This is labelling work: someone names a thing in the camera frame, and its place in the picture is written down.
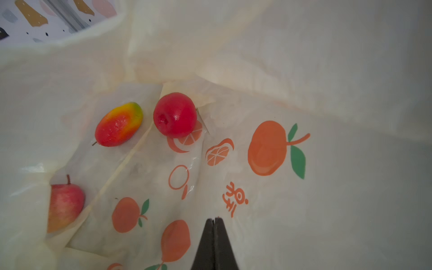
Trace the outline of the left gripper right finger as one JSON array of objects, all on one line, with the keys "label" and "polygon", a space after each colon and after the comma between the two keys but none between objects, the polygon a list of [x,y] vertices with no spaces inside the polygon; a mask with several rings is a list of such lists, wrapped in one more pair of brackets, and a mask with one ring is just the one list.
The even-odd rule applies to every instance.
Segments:
[{"label": "left gripper right finger", "polygon": [[214,266],[216,270],[239,270],[222,218],[214,220]]}]

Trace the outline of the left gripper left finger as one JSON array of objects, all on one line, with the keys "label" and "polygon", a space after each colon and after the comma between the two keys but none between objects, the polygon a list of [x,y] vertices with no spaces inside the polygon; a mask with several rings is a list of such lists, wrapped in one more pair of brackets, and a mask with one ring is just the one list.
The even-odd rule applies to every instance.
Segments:
[{"label": "left gripper left finger", "polygon": [[191,270],[214,270],[214,220],[207,219]]}]

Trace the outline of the round red fruit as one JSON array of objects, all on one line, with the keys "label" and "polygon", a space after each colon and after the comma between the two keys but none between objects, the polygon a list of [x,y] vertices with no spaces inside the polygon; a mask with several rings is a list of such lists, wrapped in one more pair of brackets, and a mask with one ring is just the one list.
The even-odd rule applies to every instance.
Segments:
[{"label": "round red fruit", "polygon": [[182,138],[194,130],[198,116],[193,101],[183,93],[174,92],[157,102],[153,118],[162,135]]}]

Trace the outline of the yellow translucent plastic bag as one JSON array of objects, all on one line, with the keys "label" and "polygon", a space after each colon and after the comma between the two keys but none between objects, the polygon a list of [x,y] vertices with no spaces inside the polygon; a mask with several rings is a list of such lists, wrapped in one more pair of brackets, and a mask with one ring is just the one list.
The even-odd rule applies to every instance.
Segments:
[{"label": "yellow translucent plastic bag", "polygon": [[[430,1],[67,2],[89,28],[1,2],[3,270],[190,270],[217,217],[240,270],[431,269]],[[48,234],[67,174],[84,208]]]}]

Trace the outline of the pink red apple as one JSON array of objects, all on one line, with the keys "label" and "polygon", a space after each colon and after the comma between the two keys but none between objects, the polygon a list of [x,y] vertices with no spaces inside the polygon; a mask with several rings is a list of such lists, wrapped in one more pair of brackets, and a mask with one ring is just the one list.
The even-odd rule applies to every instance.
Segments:
[{"label": "pink red apple", "polygon": [[48,211],[47,233],[57,232],[73,223],[81,214],[86,195],[77,185],[73,184],[70,175],[66,175],[67,183],[52,184]]}]

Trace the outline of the red yellow mango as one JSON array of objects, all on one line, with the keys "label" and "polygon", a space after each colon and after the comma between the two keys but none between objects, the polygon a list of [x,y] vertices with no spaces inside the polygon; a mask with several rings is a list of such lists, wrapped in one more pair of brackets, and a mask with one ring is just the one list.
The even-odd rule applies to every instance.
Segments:
[{"label": "red yellow mango", "polygon": [[95,129],[96,143],[104,147],[122,145],[138,131],[143,118],[143,111],[136,102],[112,109],[100,120]]}]

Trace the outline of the left aluminium corner post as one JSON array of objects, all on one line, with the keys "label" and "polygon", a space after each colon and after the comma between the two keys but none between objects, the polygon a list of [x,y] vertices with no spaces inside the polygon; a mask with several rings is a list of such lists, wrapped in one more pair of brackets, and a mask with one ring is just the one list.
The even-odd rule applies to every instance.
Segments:
[{"label": "left aluminium corner post", "polygon": [[90,27],[67,1],[43,0],[43,2],[66,24],[71,33],[77,33]]}]

